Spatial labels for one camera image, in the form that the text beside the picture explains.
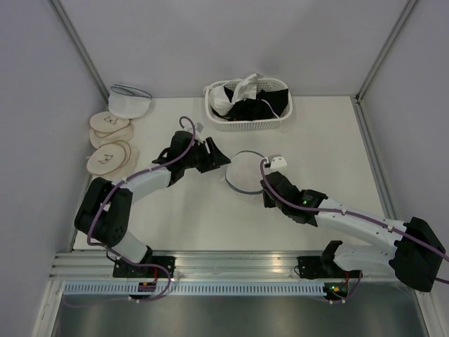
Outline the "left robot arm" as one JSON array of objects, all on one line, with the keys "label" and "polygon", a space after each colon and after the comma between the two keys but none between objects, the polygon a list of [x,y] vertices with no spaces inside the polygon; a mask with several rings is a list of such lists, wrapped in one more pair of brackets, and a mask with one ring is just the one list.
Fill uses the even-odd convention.
[{"label": "left robot arm", "polygon": [[94,179],[74,219],[75,228],[117,256],[114,277],[150,278],[173,276],[174,259],[153,255],[152,249],[129,230],[132,205],[147,195],[174,185],[188,169],[199,173],[230,164],[212,138],[197,140],[188,131],[176,131],[170,146],[139,173],[114,183]]}]

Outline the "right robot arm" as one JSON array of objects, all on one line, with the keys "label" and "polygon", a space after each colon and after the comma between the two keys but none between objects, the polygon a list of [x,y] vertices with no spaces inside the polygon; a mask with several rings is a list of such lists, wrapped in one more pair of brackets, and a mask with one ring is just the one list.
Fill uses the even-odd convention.
[{"label": "right robot arm", "polygon": [[359,213],[322,192],[299,190],[279,172],[263,175],[260,184],[264,207],[277,208],[296,223],[342,232],[365,243],[352,246],[331,241],[320,257],[324,275],[336,277],[343,271],[391,274],[421,292],[431,291],[441,281],[438,273],[447,255],[425,220],[413,217],[403,222]]}]

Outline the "white mesh laundry bag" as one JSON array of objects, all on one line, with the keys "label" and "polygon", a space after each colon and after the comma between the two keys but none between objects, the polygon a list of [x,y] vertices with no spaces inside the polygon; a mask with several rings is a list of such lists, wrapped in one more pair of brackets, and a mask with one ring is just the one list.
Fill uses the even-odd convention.
[{"label": "white mesh laundry bag", "polygon": [[226,165],[224,181],[228,187],[239,194],[262,194],[260,162],[263,159],[262,154],[253,150],[237,152]]}]

